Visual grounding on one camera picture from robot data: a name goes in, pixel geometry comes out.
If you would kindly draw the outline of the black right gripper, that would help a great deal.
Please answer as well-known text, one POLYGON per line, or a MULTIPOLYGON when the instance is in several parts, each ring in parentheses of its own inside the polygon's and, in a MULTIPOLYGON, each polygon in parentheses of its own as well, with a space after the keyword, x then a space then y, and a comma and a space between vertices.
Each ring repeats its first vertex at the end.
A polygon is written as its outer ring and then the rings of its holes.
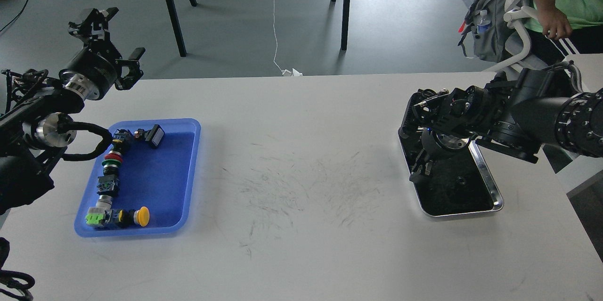
POLYGON ((410 168, 410 181, 415 184, 427 182, 434 175, 436 162, 470 156, 469 138, 459 138, 425 128, 421 133, 421 150, 410 168))

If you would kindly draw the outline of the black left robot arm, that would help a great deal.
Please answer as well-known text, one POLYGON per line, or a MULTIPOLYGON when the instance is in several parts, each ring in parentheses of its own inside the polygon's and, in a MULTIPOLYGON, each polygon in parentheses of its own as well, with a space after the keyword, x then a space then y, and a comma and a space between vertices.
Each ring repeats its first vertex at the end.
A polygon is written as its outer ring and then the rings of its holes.
POLYGON ((111 86, 129 90, 144 75, 139 61, 145 49, 136 48, 123 58, 110 41, 108 22, 116 13, 115 7, 90 8, 80 23, 69 23, 69 34, 83 47, 58 78, 49 77, 47 70, 2 71, 7 78, 7 107, 1 117, 2 215, 53 189, 50 174, 59 160, 92 160, 110 145, 114 149, 103 161, 100 196, 104 204, 117 196, 118 169, 132 134, 113 136, 103 127, 71 118, 86 100, 102 99, 111 86))

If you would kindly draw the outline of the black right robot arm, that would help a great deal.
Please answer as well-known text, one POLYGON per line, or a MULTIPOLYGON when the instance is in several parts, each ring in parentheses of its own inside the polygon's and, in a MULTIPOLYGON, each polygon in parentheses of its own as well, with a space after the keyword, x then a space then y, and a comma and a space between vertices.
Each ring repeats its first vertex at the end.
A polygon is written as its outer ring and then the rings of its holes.
POLYGON ((407 156, 414 183, 431 179, 438 162, 472 141, 530 163, 543 145, 600 158, 602 91, 584 91, 573 61, 524 68, 513 81, 498 72, 484 87, 416 91, 398 134, 421 144, 407 156))

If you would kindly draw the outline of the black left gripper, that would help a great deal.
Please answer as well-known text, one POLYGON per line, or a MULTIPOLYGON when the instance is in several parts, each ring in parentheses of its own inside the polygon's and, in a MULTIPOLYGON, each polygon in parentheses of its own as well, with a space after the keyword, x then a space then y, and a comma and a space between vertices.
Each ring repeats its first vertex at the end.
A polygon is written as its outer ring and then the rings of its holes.
POLYGON ((119 54, 110 41, 108 22, 119 12, 117 7, 104 10, 84 9, 82 22, 69 22, 67 32, 81 40, 84 49, 80 50, 59 72, 63 87, 77 93, 83 100, 100 100, 114 84, 117 90, 130 90, 144 75, 139 61, 145 53, 144 47, 135 48, 127 60, 115 60, 115 64, 99 54, 119 54), (128 68, 121 76, 120 69, 128 68))

